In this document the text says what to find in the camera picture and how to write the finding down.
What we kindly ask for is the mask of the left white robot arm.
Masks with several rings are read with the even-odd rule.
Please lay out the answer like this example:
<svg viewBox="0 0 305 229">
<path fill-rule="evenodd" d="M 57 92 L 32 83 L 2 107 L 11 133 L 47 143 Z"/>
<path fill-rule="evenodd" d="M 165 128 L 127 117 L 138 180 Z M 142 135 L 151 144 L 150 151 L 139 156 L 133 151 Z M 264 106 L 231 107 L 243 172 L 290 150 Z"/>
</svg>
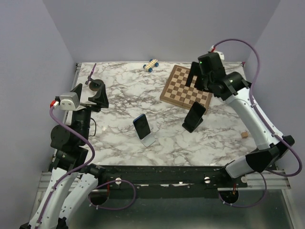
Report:
<svg viewBox="0 0 305 229">
<path fill-rule="evenodd" d="M 51 147 L 57 153 L 46 193 L 32 219 L 22 229 L 66 229 L 68 219 L 93 188 L 102 188 L 103 168 L 92 164 L 89 142 L 91 114 L 109 107 L 103 81 L 96 82 L 89 104 L 80 102 L 82 84 L 57 96 L 50 104 L 50 117 L 57 123 L 51 131 Z"/>
</svg>

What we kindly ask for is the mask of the blue smartphone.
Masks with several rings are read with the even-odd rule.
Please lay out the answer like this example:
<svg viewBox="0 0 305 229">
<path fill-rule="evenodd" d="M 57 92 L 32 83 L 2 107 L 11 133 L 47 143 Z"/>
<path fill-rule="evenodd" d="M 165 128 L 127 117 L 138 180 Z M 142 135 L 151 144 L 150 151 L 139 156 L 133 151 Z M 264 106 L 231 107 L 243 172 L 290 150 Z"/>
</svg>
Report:
<svg viewBox="0 0 305 229">
<path fill-rule="evenodd" d="M 146 136 L 151 133 L 147 117 L 145 114 L 140 115 L 136 119 L 133 120 L 133 125 L 138 134 L 140 140 L 143 140 Z"/>
</svg>

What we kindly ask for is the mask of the black smartphone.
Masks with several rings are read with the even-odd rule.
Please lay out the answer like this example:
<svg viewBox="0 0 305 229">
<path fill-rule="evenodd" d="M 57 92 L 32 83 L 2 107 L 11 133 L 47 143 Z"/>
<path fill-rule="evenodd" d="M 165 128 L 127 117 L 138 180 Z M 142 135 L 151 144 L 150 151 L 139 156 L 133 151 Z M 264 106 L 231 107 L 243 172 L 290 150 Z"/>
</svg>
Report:
<svg viewBox="0 0 305 229">
<path fill-rule="evenodd" d="M 197 121 L 203 116 L 205 111 L 206 108 L 202 104 L 199 102 L 194 102 L 185 119 Z"/>
</svg>

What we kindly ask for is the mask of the purple smartphone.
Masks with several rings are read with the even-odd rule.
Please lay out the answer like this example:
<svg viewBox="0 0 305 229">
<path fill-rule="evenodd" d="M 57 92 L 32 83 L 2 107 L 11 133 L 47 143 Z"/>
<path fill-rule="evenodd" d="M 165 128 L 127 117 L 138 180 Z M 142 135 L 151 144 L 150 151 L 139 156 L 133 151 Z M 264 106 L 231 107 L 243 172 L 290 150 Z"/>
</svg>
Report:
<svg viewBox="0 0 305 229">
<path fill-rule="evenodd" d="M 92 75 L 93 75 L 93 73 L 94 73 L 94 70 L 95 70 L 96 65 L 97 65 L 97 63 L 94 64 L 94 66 L 93 66 L 93 68 L 92 68 L 92 70 L 91 70 L 89 76 L 87 77 L 87 80 L 86 80 L 86 82 L 85 82 L 86 85 L 88 85 L 89 82 L 91 81 L 91 78 L 92 78 Z"/>
</svg>

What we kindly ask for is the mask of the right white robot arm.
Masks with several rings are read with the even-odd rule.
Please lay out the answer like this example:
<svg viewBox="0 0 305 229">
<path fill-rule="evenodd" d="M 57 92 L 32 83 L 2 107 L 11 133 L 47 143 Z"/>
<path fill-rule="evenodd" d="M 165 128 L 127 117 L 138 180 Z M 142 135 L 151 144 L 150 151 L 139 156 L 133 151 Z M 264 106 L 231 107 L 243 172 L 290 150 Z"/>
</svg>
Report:
<svg viewBox="0 0 305 229">
<path fill-rule="evenodd" d="M 221 98 L 235 110 L 256 144 L 256 150 L 234 160 L 219 175 L 220 183 L 230 187 L 237 177 L 251 172 L 263 172 L 280 159 L 295 143 L 292 136 L 284 136 L 277 128 L 269 130 L 272 123 L 262 109 L 250 98 L 251 83 L 239 72 L 226 73 L 220 55 L 209 52 L 192 62 L 186 86 Z"/>
</svg>

